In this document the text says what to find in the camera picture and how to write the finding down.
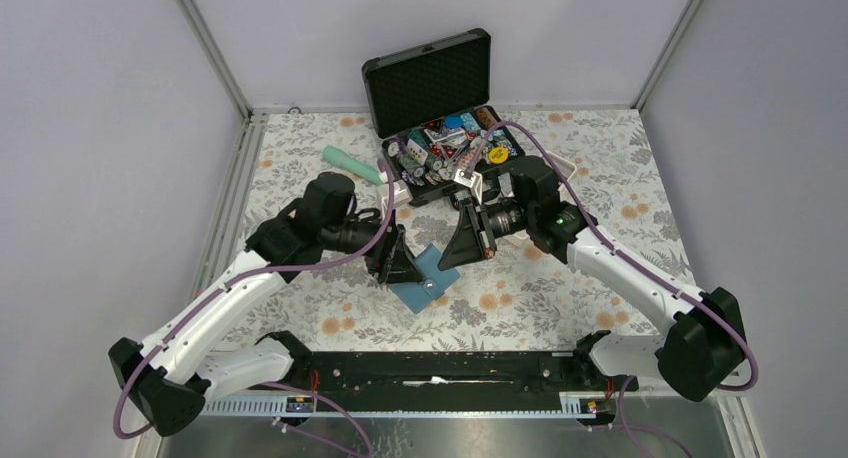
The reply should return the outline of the blue leather card holder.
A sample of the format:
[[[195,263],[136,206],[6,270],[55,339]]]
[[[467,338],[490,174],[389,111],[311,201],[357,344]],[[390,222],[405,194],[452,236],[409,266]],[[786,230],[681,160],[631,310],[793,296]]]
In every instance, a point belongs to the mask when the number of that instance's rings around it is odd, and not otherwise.
[[[442,298],[460,278],[456,268],[440,270],[438,263],[442,250],[430,244],[414,260],[422,272],[423,280],[417,283],[390,284],[389,290],[413,313],[419,314],[430,304]]]

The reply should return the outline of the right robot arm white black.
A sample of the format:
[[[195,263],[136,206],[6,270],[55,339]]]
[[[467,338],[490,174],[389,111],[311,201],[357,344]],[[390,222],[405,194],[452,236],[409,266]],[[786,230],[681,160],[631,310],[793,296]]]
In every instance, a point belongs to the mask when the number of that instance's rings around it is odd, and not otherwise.
[[[461,201],[440,269],[491,259],[497,239],[524,231],[539,250],[625,299],[659,333],[594,335],[588,353],[573,364],[579,385],[597,390],[612,376],[651,377],[693,402],[730,388],[724,381],[749,350],[732,293],[722,287],[706,292],[687,285],[632,255],[606,235],[593,216],[561,198],[559,177],[542,158],[517,159],[509,177],[512,196],[493,205]]]

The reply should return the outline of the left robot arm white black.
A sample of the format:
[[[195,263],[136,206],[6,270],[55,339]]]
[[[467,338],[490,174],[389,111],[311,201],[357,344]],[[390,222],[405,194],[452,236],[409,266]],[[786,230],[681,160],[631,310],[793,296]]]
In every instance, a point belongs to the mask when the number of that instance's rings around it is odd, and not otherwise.
[[[186,428],[204,405],[265,382],[296,389],[309,379],[307,358],[275,338],[263,338],[221,361],[212,348],[260,302],[300,273],[364,260],[380,285],[424,282],[393,209],[356,208],[353,181],[323,172],[303,195],[248,237],[244,248],[182,312],[141,341],[118,339],[108,357],[121,388],[113,430],[122,439],[122,412],[132,403],[146,419],[141,433],[162,437]]]

